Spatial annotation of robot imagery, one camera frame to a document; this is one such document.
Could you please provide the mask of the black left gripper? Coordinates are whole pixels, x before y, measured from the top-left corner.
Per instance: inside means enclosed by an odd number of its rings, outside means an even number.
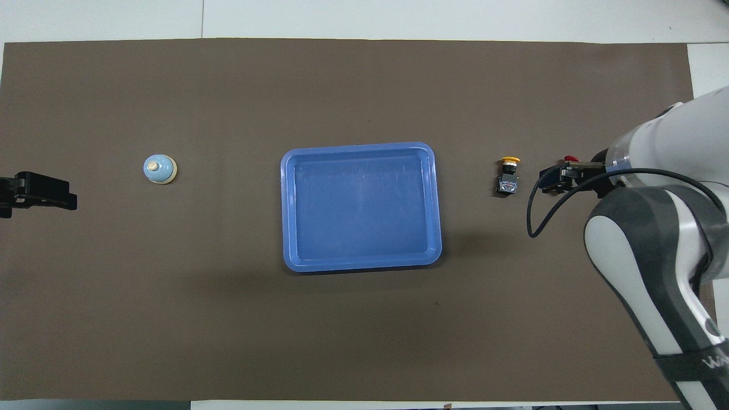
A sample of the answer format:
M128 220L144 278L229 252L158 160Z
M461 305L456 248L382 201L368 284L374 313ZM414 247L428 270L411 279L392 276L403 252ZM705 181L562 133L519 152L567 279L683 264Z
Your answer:
M55 207L77 210L77 195L71 192L70 182L22 171L16 178L1 178L1 218L11 218L16 208Z

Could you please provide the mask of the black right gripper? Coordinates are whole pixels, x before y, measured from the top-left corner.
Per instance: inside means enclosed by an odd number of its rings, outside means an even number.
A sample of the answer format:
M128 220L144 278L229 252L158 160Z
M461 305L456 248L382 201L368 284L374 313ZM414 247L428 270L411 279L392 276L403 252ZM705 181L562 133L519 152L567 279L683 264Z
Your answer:
M567 190L574 190L585 181L606 174L605 161L607 153L608 150L602 150L593 156L590 163L597 164L593 168L569 166L568 171L572 172L575 176L567 177ZM563 192L562 170L563 166L552 166L539 172L539 189L544 194L560 194ZM591 184L582 187L580 190L591 190L596 193L597 198L604 198L614 189L615 186L609 177L601 177L591 182Z

